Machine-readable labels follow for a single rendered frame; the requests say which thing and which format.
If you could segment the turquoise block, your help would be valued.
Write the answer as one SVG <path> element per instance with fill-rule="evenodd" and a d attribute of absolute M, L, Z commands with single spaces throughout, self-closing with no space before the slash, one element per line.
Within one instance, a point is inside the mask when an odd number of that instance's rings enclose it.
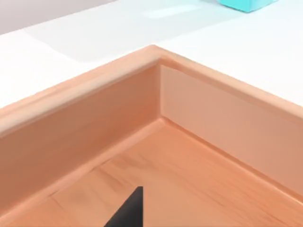
<path fill-rule="evenodd" d="M 266 7 L 278 0 L 218 0 L 218 2 L 226 7 L 250 13 L 263 7 Z"/>

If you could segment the shallow salmon-coloured box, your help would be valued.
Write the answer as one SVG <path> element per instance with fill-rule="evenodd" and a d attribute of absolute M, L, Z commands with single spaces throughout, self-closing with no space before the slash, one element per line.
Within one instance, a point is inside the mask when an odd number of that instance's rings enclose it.
<path fill-rule="evenodd" d="M 0 227 L 303 227 L 303 106 L 150 45 L 0 109 Z"/>

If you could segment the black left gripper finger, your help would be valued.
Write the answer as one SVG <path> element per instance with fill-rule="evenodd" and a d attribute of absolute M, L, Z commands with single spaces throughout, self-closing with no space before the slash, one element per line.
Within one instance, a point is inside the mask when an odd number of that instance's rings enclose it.
<path fill-rule="evenodd" d="M 143 227 L 143 187 L 138 186 L 104 227 Z"/>

